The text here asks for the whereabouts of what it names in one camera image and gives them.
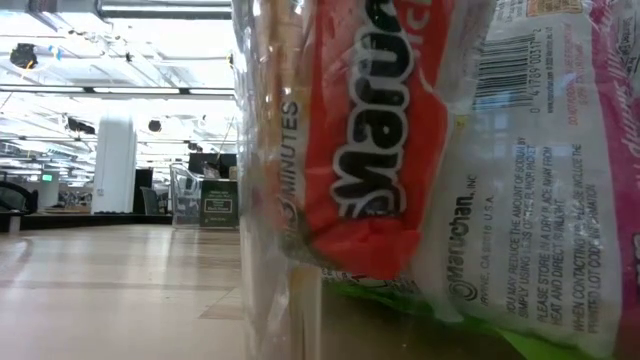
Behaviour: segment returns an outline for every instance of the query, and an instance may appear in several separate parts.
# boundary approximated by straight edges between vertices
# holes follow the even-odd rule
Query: barcode
[[[533,106],[527,80],[529,44],[534,40],[534,34],[529,34],[484,42],[474,111]]]

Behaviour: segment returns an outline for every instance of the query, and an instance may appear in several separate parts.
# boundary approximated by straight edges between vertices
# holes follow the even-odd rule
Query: wooden table surface
[[[239,244],[163,225],[0,235],[2,358],[244,359]],[[326,360],[519,358],[375,303],[325,292],[322,309]]]

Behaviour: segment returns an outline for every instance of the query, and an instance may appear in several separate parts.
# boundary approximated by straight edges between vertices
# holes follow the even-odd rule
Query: maruchan logo
[[[469,233],[469,221],[473,213],[475,192],[456,198],[454,217],[449,223],[447,242],[447,280],[451,295],[473,301],[478,297],[478,289],[464,280],[464,262],[467,248],[466,236]]]
[[[284,221],[285,236],[297,237],[298,232],[298,211],[291,201],[279,196],[280,216]]]
[[[347,144],[338,149],[331,195],[343,217],[393,215],[406,209],[398,183],[409,126],[405,81],[414,67],[411,46],[390,0],[364,2],[365,24],[355,34],[349,94],[355,107]]]
[[[478,289],[464,280],[456,280],[456,282],[450,283],[449,293],[466,301],[473,301],[478,297]]]

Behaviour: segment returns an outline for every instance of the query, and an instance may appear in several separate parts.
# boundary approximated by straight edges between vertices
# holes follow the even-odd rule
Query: clear plastic bag
[[[633,0],[234,3],[251,358],[633,358]]]

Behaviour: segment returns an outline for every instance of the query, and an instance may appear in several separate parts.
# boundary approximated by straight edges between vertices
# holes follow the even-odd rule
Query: ceiling
[[[65,1],[0,4],[0,172],[25,180],[58,169],[65,182],[90,182],[97,136],[69,124],[97,134],[110,107],[131,109],[138,167],[157,181],[188,160],[188,142],[235,152],[229,1]],[[19,43],[36,46],[33,69],[11,62]]]

